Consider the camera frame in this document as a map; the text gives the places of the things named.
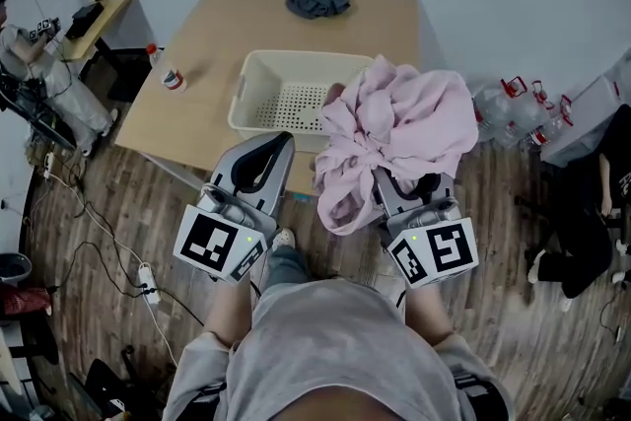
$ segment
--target white sneaker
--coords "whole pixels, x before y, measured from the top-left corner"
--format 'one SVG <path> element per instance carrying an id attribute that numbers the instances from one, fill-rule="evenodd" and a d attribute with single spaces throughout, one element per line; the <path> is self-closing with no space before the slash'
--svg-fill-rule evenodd
<path id="1" fill-rule="evenodd" d="M 615 240 L 615 248 L 620 253 L 620 256 L 625 256 L 626 255 L 628 247 L 629 247 L 629 245 L 624 244 L 620 239 L 616 239 Z"/>
<path id="2" fill-rule="evenodd" d="M 611 276 L 611 282 L 613 284 L 618 284 L 624 281 L 624 277 L 626 276 L 626 272 L 616 272 Z"/>
<path id="3" fill-rule="evenodd" d="M 106 128 L 103 132 L 101 132 L 101 136 L 102 137 L 107 137 L 109 135 L 109 132 L 111 131 L 111 128 L 115 125 L 116 120 L 118 119 L 118 109 L 114 108 L 109 112 L 109 115 L 111 116 L 111 125 Z"/>
<path id="4" fill-rule="evenodd" d="M 545 249 L 542 249 L 534 259 L 532 267 L 528 271 L 528 282 L 530 284 L 536 284 L 537 282 L 539 282 L 539 262 L 541 261 L 541 257 L 544 255 Z"/>
<path id="5" fill-rule="evenodd" d="M 561 295 L 561 303 L 559 304 L 561 313 L 566 313 L 572 307 L 572 299 L 567 298 L 565 295 Z"/>
<path id="6" fill-rule="evenodd" d="M 294 233 L 288 228 L 282 229 L 272 241 L 272 252 L 278 249 L 280 246 L 289 246 L 296 248 L 296 237 Z"/>

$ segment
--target laundry basket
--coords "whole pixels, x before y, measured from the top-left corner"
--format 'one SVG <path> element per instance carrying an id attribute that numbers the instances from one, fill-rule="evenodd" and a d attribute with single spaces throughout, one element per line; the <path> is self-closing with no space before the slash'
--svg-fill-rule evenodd
<path id="1" fill-rule="evenodd" d="M 350 84 L 371 63 L 373 58 L 352 54 L 253 51 L 241 70 L 228 123 L 244 139 L 286 130 L 298 151 L 319 153 L 328 141 L 318 119 L 328 89 Z"/>

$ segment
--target pink towel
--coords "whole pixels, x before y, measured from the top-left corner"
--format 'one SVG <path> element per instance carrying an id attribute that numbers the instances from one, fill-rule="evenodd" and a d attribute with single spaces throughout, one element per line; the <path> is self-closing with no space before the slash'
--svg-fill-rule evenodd
<path id="1" fill-rule="evenodd" d="M 410 190 L 425 174 L 456 176 L 477 141 L 471 94 L 457 72 L 420 74 L 381 55 L 320 116 L 330 141 L 315 158 L 317 213 L 339 236 L 382 215 L 373 197 L 377 166 Z"/>

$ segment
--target trash bin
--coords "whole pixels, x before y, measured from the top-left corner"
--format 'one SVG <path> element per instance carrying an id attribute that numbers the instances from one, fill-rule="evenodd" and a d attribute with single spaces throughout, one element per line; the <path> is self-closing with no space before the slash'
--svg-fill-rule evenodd
<path id="1" fill-rule="evenodd" d="M 0 281 L 17 286 L 33 269 L 31 261 L 19 252 L 0 252 Z"/>

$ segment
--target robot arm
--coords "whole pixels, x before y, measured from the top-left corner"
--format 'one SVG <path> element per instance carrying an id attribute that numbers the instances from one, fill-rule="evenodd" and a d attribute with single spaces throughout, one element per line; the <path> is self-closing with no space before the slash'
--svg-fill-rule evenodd
<path id="1" fill-rule="evenodd" d="M 412 288 L 441 282 L 475 267 L 479 261 L 470 218 L 461 218 L 454 180 L 425 175 L 404 193 L 390 173 L 378 167 L 375 197 L 384 208 L 378 225 L 382 246 Z"/>
<path id="2" fill-rule="evenodd" d="M 267 251 L 295 153 L 287 132 L 259 135 L 228 150 L 184 212 L 174 255 L 237 284 Z"/>

